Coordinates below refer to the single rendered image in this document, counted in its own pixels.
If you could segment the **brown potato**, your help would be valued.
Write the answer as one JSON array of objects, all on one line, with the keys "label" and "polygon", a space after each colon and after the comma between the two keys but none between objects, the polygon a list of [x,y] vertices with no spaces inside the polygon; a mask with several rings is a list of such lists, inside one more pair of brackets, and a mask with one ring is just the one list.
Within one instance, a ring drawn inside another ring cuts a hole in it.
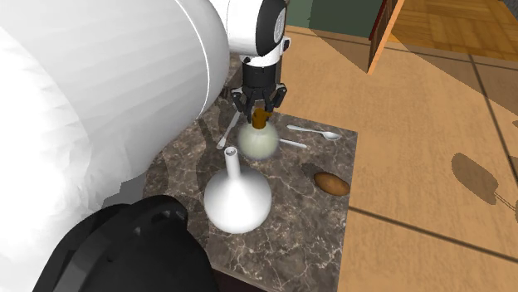
[{"label": "brown potato", "polygon": [[350,192],[350,185],[333,173],[315,173],[314,181],[318,188],[333,196],[345,196]]}]

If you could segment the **marble top table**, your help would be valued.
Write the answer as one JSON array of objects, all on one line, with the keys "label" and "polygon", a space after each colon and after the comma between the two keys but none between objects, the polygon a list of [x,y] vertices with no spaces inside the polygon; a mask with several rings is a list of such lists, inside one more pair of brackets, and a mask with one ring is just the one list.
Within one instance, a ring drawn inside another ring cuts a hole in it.
[{"label": "marble top table", "polygon": [[[212,265],[266,292],[337,292],[349,199],[323,192],[315,185],[314,174],[333,173],[351,182],[358,138],[354,131],[339,129],[341,138],[330,141],[318,133],[286,127],[328,131],[327,124],[275,113],[271,121],[280,138],[307,148],[280,142],[268,159],[241,158],[242,166],[262,173],[271,187],[268,218],[242,235],[220,231],[208,220],[203,193],[211,176],[225,167],[217,143],[237,112],[230,91],[241,78],[242,69],[232,60],[214,104],[160,150],[142,175],[124,182],[117,199],[135,202],[158,194],[177,198],[188,209],[188,230]],[[240,115],[227,145],[237,144],[244,123]]]}]

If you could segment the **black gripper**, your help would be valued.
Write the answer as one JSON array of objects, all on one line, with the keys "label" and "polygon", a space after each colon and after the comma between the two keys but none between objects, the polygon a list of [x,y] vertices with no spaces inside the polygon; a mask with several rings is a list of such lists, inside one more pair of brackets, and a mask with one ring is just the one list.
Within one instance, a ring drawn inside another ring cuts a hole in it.
[{"label": "black gripper", "polygon": [[231,89],[231,97],[236,109],[251,123],[254,100],[264,100],[264,110],[272,113],[281,106],[287,88],[284,83],[278,83],[280,61],[275,65],[261,67],[254,66],[252,59],[246,57],[242,63],[242,87]]}]

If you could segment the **white long-necked vase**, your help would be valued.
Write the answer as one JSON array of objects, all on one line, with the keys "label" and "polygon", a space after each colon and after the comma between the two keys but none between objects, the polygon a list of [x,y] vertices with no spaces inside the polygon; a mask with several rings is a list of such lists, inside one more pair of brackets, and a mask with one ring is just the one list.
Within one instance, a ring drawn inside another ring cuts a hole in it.
[{"label": "white long-necked vase", "polygon": [[271,188],[256,169],[242,167],[238,151],[223,151],[226,167],[215,173],[205,188],[203,205],[209,221],[219,230],[243,234],[258,228],[271,210]]}]

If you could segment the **round pale bottle brown cork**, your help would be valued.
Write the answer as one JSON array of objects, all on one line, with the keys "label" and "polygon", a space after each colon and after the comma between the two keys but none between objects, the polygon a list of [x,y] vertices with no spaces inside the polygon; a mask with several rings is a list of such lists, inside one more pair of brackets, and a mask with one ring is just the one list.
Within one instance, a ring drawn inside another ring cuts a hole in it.
[{"label": "round pale bottle brown cork", "polygon": [[255,108],[251,123],[244,123],[239,129],[237,144],[240,152],[253,160],[269,158],[278,148],[279,135],[275,126],[267,121],[272,113]]}]

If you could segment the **wooden door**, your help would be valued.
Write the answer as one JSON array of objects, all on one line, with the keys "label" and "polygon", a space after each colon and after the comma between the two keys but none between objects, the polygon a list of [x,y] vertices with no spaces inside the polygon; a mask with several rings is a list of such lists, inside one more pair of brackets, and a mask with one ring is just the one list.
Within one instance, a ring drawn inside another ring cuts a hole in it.
[{"label": "wooden door", "polygon": [[381,57],[382,50],[389,39],[405,0],[383,0],[379,13],[369,35],[369,62],[367,74],[372,75]]}]

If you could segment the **white spoon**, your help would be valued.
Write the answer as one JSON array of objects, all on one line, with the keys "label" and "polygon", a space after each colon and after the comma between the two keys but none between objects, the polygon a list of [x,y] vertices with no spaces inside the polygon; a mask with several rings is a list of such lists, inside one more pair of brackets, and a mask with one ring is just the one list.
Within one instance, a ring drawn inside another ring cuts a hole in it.
[{"label": "white spoon", "polygon": [[230,124],[227,126],[227,129],[226,129],[224,135],[221,137],[221,139],[217,143],[217,149],[223,149],[225,147],[228,135],[230,134],[231,130],[236,126],[240,115],[241,115],[241,113],[239,111],[237,111],[233,115],[232,120],[231,120]]},{"label": "white spoon", "polygon": [[333,132],[330,132],[330,131],[321,131],[321,130],[316,130],[316,129],[307,129],[307,128],[303,128],[303,127],[300,127],[300,126],[295,126],[295,125],[292,125],[292,124],[288,124],[286,127],[288,129],[293,129],[293,130],[301,131],[301,132],[318,133],[318,134],[321,134],[325,139],[330,140],[330,141],[335,141],[335,140],[338,140],[338,139],[341,138],[340,134],[336,134],[336,133],[333,133]]}]

